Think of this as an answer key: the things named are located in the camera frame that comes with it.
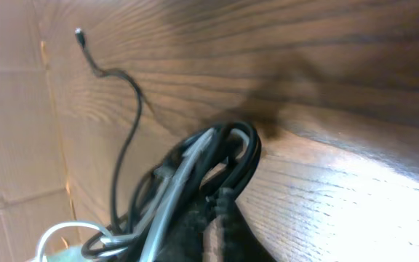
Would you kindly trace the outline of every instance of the tangled cables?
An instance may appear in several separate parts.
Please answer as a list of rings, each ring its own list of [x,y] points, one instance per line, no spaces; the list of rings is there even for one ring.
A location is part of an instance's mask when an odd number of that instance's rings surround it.
[[[182,221],[187,221],[185,226],[195,226],[201,224],[199,221],[202,219],[204,222],[199,229],[202,231],[215,219],[215,207],[221,188],[229,188],[234,198],[240,195],[260,161],[260,138],[256,129],[246,122],[216,124],[196,132],[179,142],[161,163],[143,176],[132,195],[127,213],[119,217],[116,186],[121,164],[140,120],[143,94],[125,71],[103,70],[96,65],[87,48],[84,33],[79,28],[76,30],[76,38],[96,76],[115,76],[130,83],[137,98],[137,113],[113,171],[111,224],[104,228],[76,221],[66,222],[71,223],[66,226],[88,226],[100,231],[84,243],[81,253],[85,258],[153,262],[166,245],[170,232],[180,226]],[[222,167],[220,171],[205,179],[217,165]],[[192,214],[198,210],[195,219],[189,218],[189,210]],[[39,259],[43,256],[44,243],[50,236],[46,235],[41,238],[43,243],[41,240],[39,243]],[[102,242],[103,246],[94,249],[93,246],[98,242]]]

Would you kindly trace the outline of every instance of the black cable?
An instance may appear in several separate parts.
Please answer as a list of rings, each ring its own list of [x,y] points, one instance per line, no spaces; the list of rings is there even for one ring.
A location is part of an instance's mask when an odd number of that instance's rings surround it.
[[[111,228],[112,231],[115,234],[122,234],[124,231],[119,226],[119,217],[117,215],[117,182],[119,179],[119,173],[121,171],[122,162],[124,161],[125,154],[127,152],[127,149],[129,147],[130,142],[132,141],[135,132],[137,131],[138,123],[140,121],[140,117],[142,115],[142,92],[138,84],[135,82],[135,80],[129,76],[125,71],[121,69],[101,69],[97,66],[97,64],[94,62],[88,47],[87,47],[87,40],[85,39],[84,33],[80,30],[80,28],[77,28],[76,30],[76,38],[77,42],[79,43],[82,52],[84,53],[85,58],[87,59],[87,62],[89,63],[90,67],[92,68],[93,74],[97,77],[107,77],[107,76],[115,76],[120,79],[123,79],[127,82],[129,82],[130,86],[133,88],[136,94],[137,98],[137,113],[135,114],[135,119],[132,125],[132,128],[129,131],[129,134],[127,135],[124,144],[121,147],[121,150],[119,152],[119,155],[116,160],[116,164],[114,166],[113,171],[113,179],[111,182],[111,198],[110,198],[110,209],[111,209]]]
[[[110,201],[111,225],[107,227],[107,229],[112,230],[115,235],[130,234],[133,232],[134,226],[137,225],[142,218],[143,213],[148,208],[148,203],[153,200],[156,195],[160,179],[154,176],[154,171],[161,166],[169,167],[171,170],[176,170],[183,160],[183,153],[185,150],[191,146],[205,131],[207,131],[207,129],[196,132],[191,137],[178,143],[164,157],[161,164],[155,166],[146,173],[135,189],[135,193],[130,201],[129,209],[126,215],[119,218],[116,207],[116,187],[127,148],[132,141],[140,121],[143,107],[143,94],[135,80],[125,71],[121,69],[104,70],[97,66],[89,53],[86,39],[82,31],[76,31],[76,38],[85,58],[87,59],[87,62],[97,77],[119,77],[120,79],[129,82],[136,93],[137,113],[135,114],[135,120],[128,136],[126,137],[124,145],[121,147],[113,171]],[[231,188],[233,190],[234,197],[237,198],[256,171],[258,162],[260,161],[261,141],[258,137],[256,129],[251,124],[245,122],[230,122],[226,124],[217,124],[212,128],[215,129],[215,134],[212,136],[211,143],[202,152],[200,159],[193,167],[191,174],[185,183],[185,187],[180,195],[177,207],[172,214],[168,232],[171,231],[172,227],[175,226],[182,218],[185,211],[188,209],[189,204],[195,201],[204,202],[203,208],[207,210],[207,214],[209,214],[206,219],[210,222],[216,216],[213,209],[215,201],[218,198],[219,188]],[[236,156],[242,149],[242,139],[240,137],[234,139],[234,136],[231,134],[234,129],[242,131],[249,138],[247,148],[239,160],[236,160]],[[224,169],[221,170],[215,177],[210,178],[202,186],[201,182],[204,179],[204,176],[217,164],[224,162],[225,159],[227,159],[227,165]],[[126,223],[125,229],[121,229],[120,225],[124,222]],[[85,258],[98,258],[104,254],[104,252],[127,247],[126,251],[116,256],[116,258],[112,258],[112,261],[134,261],[134,259],[137,259],[141,254],[150,226],[151,224],[148,224],[142,234],[136,239],[92,250],[92,246],[97,243],[102,236],[101,233],[96,234],[85,242],[81,249],[81,253]]]

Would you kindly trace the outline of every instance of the gray cable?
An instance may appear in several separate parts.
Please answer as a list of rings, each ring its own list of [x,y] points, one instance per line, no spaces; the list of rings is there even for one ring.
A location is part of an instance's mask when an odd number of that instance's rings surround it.
[[[143,216],[143,218],[141,218],[138,224],[134,227],[134,231],[132,234],[125,234],[119,236],[104,236],[100,238],[100,241],[103,244],[108,245],[129,242],[130,240],[139,237],[142,234],[143,229],[145,229],[145,227],[151,222],[151,219],[153,218],[159,204],[163,202],[163,195],[166,192],[166,189],[168,188],[170,181],[171,178],[164,178],[164,180],[161,182],[161,185],[159,185],[158,191],[156,192],[156,196],[154,197],[152,203],[150,203],[149,208],[148,210],[146,210],[146,213]]]
[[[208,129],[201,137],[183,154],[184,160],[177,169],[172,184],[166,190],[165,199],[169,199],[159,205],[153,223],[151,224],[150,232],[146,238],[143,247],[140,262],[154,262],[161,247],[162,240],[170,222],[175,205],[179,200],[185,182],[200,157],[200,154],[208,146],[211,141],[213,128]]]

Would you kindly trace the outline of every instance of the cardboard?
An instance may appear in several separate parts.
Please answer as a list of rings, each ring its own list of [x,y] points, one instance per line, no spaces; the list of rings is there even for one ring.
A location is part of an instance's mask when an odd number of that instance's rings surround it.
[[[31,1],[0,0],[0,261],[26,261],[50,227],[73,219]],[[48,252],[79,243],[54,235]]]

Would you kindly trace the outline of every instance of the wooden surface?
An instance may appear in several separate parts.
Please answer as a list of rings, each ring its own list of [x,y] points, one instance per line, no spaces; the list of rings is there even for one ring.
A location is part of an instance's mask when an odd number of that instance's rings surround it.
[[[133,92],[153,110],[121,175],[179,138],[249,119],[264,154],[239,203],[279,261],[419,261],[419,1],[34,0],[78,218],[108,222]]]

